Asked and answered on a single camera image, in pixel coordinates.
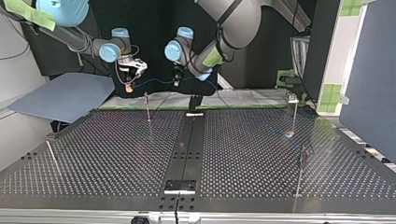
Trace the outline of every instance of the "green tape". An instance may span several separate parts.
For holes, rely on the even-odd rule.
[[[218,64],[222,64],[222,57],[216,47],[210,51],[207,55],[206,59],[203,62],[203,65],[206,67],[214,67]]]
[[[55,18],[48,12],[39,11],[27,5],[23,0],[4,0],[6,10],[24,17],[39,26],[51,31],[55,29]]]
[[[286,84],[285,82],[281,81],[280,79],[282,77],[295,77],[295,73],[293,69],[290,70],[279,70],[277,71],[277,79],[276,79],[276,85],[278,87],[285,87],[285,88],[292,88],[293,84]]]
[[[341,101],[342,85],[326,84],[320,99],[318,111],[324,113],[334,113]]]
[[[341,8],[342,17],[359,16],[361,14],[361,7],[363,0],[344,0]]]

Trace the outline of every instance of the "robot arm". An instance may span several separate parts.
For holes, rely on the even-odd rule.
[[[24,2],[37,10],[50,13],[55,18],[56,27],[53,31],[35,26],[37,31],[66,44],[74,52],[100,56],[107,63],[116,63],[116,68],[124,74],[122,80],[117,71],[120,82],[125,85],[126,91],[132,92],[131,85],[143,75],[148,66],[142,60],[134,58],[128,30],[116,28],[112,30],[112,38],[105,40],[94,38],[78,29],[77,26],[88,15],[89,0],[78,0],[78,4],[75,1],[63,0],[24,0]],[[0,13],[14,21],[26,21],[22,16],[6,11],[4,0],[0,0]]]
[[[256,36],[262,20],[257,0],[195,0],[219,24],[217,36],[200,54],[191,51],[193,30],[180,27],[165,47],[166,58],[187,67],[204,81],[217,64],[229,61],[227,53],[245,48]]]

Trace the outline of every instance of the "metal pin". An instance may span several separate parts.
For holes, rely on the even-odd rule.
[[[49,147],[50,155],[52,156],[53,160],[55,161],[56,169],[58,170],[59,174],[61,174],[61,169],[58,164],[58,159],[55,157],[55,153],[53,152],[52,146],[50,145],[50,141],[46,141],[47,146]]]
[[[55,157],[55,154],[53,153],[52,146],[50,145],[50,141],[47,141],[46,143],[47,143],[47,146],[49,147],[50,155],[52,156],[52,158],[53,158],[55,161],[57,161],[57,159],[56,159],[56,157]]]
[[[147,92],[145,92],[145,98],[146,98],[146,110],[148,112],[148,122],[151,122],[151,117],[149,115],[149,95]]]
[[[297,98],[297,95],[294,93],[286,93],[286,96],[284,97],[285,101],[288,104],[294,104],[294,114],[293,114],[293,125],[291,127],[291,131],[286,132],[286,137],[291,138],[294,136],[294,129],[295,129],[295,123],[296,123],[296,118],[297,118],[297,109],[298,109],[298,103],[299,100]]]

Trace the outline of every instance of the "black cable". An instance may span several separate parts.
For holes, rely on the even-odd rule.
[[[293,20],[292,20],[292,23],[291,23],[291,39],[290,39],[291,58],[293,59],[293,62],[296,64],[297,76],[298,76],[298,78],[301,80],[301,83],[303,84],[303,87],[304,87],[304,89],[305,89],[305,91],[306,91],[306,94],[307,94],[308,97],[311,99],[312,103],[313,103],[314,106],[315,106],[315,109],[317,109],[317,108],[318,108],[318,105],[314,102],[314,98],[312,98],[311,94],[310,94],[309,91],[308,91],[308,88],[305,86],[303,77],[301,76],[300,71],[299,71],[298,66],[297,66],[296,56],[295,56],[295,54],[294,54],[294,47],[293,47],[294,23],[295,23],[296,16],[297,16],[298,6],[299,6],[299,4],[298,4],[298,2],[296,1],[296,7],[294,8]]]
[[[222,32],[222,27],[218,26],[218,29],[216,30],[216,36],[215,36],[216,48],[218,49],[222,60],[224,62],[226,62],[226,63],[231,63],[233,61],[233,59],[235,58],[235,50],[233,51],[233,57],[230,60],[228,60],[227,57],[225,56],[225,53],[222,51],[221,46],[220,46],[221,32]]]
[[[97,75],[97,74],[96,74],[96,71],[98,71],[98,72],[100,72],[103,76],[108,76],[108,75],[106,75],[106,73],[104,73],[102,70],[98,69],[92,62],[90,62],[90,61],[89,61],[88,59],[86,59],[84,56],[81,55],[81,59],[82,59],[83,61],[87,62],[87,63],[93,68],[93,73],[94,73],[95,75]]]
[[[26,53],[28,49],[29,49],[29,44],[26,45],[26,48],[23,52],[13,55],[13,56],[6,57],[6,58],[0,58],[0,61],[18,58],[18,57],[22,56],[24,53]]]

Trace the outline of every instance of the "black background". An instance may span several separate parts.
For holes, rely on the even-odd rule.
[[[299,1],[311,21],[314,19],[316,2]],[[102,38],[110,38],[112,29],[125,27],[130,31],[132,43],[140,47],[136,57],[148,63],[148,71],[137,84],[152,78],[166,82],[173,80],[173,64],[166,60],[163,51],[166,44],[176,36],[178,27],[189,26],[194,30],[192,49],[197,53],[214,39],[217,27],[216,22],[193,0],[91,0],[91,5],[92,12],[81,25],[83,30],[94,36],[98,36],[99,32]],[[238,89],[272,89],[276,85],[277,71],[292,68],[290,37],[290,24],[273,8],[263,7],[262,24],[256,38],[246,49],[236,53],[232,63],[219,68],[219,73]],[[43,75],[78,70],[76,55],[63,44],[43,34],[35,39],[39,43],[35,43],[32,50]],[[99,62],[94,63],[99,70],[106,72],[107,65],[103,67]],[[114,66],[110,64],[109,68],[116,85],[116,94],[123,98],[141,96],[145,91],[178,91],[202,95],[215,92],[209,83],[191,79],[189,77],[192,75],[186,74],[185,78],[189,79],[183,81],[178,88],[172,84],[151,81],[129,94],[118,82]],[[216,85],[217,76],[211,76],[208,81]]]

